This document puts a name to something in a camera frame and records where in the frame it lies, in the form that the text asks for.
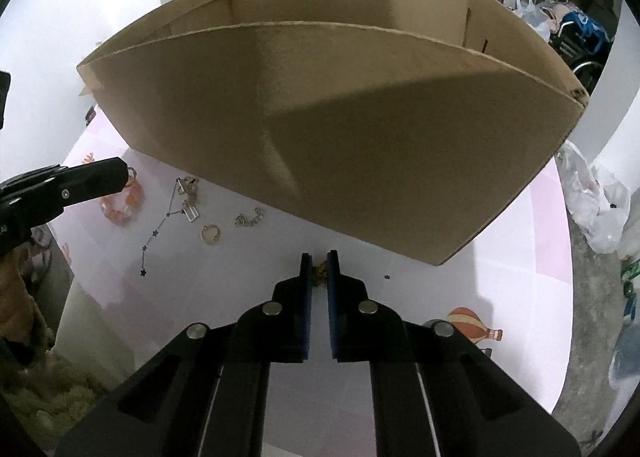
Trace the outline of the person left hand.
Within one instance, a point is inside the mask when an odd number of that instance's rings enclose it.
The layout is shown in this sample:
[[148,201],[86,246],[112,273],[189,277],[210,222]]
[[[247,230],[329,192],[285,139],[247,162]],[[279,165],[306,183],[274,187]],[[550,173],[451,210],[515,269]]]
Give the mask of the person left hand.
[[1,340],[25,347],[33,343],[36,349],[47,350],[54,334],[23,278],[23,269],[32,265],[31,259],[27,243],[1,259]]

